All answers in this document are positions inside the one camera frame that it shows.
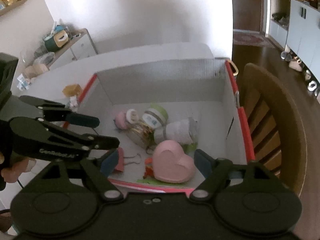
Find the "person's left hand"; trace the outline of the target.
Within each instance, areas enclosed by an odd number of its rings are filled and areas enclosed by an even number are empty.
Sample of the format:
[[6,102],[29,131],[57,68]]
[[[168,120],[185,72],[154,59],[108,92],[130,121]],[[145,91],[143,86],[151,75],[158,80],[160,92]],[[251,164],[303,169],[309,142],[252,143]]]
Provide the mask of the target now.
[[22,173],[30,172],[36,164],[36,159],[17,153],[4,155],[1,153],[1,182],[15,183]]

